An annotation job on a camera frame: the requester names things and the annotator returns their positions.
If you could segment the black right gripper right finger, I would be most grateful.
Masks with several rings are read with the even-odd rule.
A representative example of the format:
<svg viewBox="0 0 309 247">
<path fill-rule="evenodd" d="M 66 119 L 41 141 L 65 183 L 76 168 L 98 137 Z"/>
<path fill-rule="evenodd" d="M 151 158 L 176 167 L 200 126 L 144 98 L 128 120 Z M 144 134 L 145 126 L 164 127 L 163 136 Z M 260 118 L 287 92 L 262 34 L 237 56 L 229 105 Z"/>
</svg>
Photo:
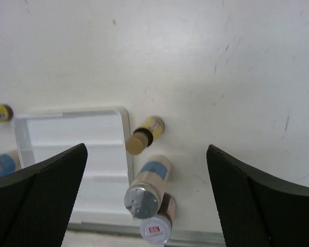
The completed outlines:
<svg viewBox="0 0 309 247">
<path fill-rule="evenodd" d="M 226 246 L 309 246 L 309 187 L 214 145 L 208 147 L 207 165 Z"/>
</svg>

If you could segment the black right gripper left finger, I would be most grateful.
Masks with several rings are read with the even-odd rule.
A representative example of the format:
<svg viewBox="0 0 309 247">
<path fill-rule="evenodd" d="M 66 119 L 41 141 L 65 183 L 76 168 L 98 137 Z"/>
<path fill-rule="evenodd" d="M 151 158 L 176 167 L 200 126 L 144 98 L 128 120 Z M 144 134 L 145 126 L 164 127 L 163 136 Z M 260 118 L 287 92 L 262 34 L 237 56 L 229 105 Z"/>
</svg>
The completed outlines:
<svg viewBox="0 0 309 247">
<path fill-rule="evenodd" d="M 88 151 L 81 143 L 0 177 L 0 246 L 61 246 Z"/>
</svg>

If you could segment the blue label shaker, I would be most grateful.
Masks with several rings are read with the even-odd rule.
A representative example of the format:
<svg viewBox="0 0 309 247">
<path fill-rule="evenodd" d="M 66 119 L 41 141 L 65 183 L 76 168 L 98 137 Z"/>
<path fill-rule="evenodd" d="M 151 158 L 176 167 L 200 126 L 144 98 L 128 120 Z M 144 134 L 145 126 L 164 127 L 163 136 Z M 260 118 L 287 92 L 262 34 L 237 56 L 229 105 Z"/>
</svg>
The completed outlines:
<svg viewBox="0 0 309 247">
<path fill-rule="evenodd" d="M 19 170 L 21 167 L 17 150 L 0 154 L 0 177 L 6 176 Z"/>
<path fill-rule="evenodd" d="M 164 155 L 153 155 L 126 191 L 124 204 L 134 218 L 148 219 L 160 209 L 172 169 Z"/>
</svg>

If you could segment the yellow bottle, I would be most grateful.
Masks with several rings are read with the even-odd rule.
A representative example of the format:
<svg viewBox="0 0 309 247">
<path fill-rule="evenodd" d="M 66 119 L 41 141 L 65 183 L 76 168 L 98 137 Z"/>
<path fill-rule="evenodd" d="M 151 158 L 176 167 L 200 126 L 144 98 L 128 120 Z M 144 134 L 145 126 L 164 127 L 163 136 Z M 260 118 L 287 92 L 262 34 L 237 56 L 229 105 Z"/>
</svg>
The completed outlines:
<svg viewBox="0 0 309 247">
<path fill-rule="evenodd" d="M 0 104 L 0 122 L 10 121 L 12 118 L 12 108 L 7 104 Z"/>
</svg>

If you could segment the white cap spice jar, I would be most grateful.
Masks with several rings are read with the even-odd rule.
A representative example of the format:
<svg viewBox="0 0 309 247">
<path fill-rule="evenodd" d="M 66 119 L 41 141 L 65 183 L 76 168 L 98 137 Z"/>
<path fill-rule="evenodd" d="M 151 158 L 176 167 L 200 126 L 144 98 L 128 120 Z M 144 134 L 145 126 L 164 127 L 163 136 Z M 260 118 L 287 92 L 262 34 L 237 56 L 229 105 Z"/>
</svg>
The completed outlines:
<svg viewBox="0 0 309 247">
<path fill-rule="evenodd" d="M 142 238 L 149 244 L 166 244 L 171 237 L 175 212 L 176 200 L 165 193 L 159 211 L 153 217 L 142 221 L 140 226 Z"/>
</svg>

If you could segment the yellow bottle tan cap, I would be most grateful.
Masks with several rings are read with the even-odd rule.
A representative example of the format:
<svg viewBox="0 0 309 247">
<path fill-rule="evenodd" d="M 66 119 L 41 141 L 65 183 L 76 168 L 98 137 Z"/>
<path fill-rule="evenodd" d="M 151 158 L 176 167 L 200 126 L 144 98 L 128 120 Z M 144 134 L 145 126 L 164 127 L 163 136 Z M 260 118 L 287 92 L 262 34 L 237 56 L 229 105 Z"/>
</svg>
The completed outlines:
<svg viewBox="0 0 309 247">
<path fill-rule="evenodd" d="M 164 132 L 164 122 L 157 116 L 148 117 L 125 142 L 126 150 L 132 155 L 141 154 Z"/>
</svg>

